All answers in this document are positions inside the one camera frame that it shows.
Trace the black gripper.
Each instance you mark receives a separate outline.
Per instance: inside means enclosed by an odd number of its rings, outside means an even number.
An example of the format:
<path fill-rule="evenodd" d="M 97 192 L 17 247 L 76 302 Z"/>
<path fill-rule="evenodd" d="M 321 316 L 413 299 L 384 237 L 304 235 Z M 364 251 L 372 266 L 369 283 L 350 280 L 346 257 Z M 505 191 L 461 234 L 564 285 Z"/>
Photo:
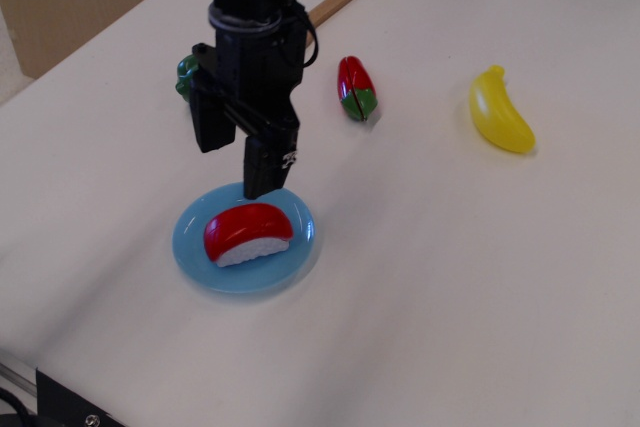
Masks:
<path fill-rule="evenodd" d="M 306 27 L 285 21 L 265 34 L 220 30 L 216 44 L 199 43 L 199 69 L 191 80 L 189 107 L 202 153 L 245 141 L 243 193 L 257 199 L 285 185 L 297 160 L 299 120 L 290 95 L 302 81 Z"/>

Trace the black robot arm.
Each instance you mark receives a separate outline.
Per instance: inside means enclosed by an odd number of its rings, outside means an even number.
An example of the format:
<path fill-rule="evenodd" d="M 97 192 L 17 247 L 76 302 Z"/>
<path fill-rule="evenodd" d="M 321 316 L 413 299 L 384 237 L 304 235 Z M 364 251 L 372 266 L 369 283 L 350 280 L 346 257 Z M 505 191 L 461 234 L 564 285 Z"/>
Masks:
<path fill-rule="evenodd" d="M 285 184 L 295 163 L 300 122 L 291 103 L 315 32 L 297 0 L 213 0 L 208 18 L 212 46 L 193 47 L 196 70 L 189 81 L 189 106 L 202 152 L 246 135 L 243 187 L 257 199 Z"/>

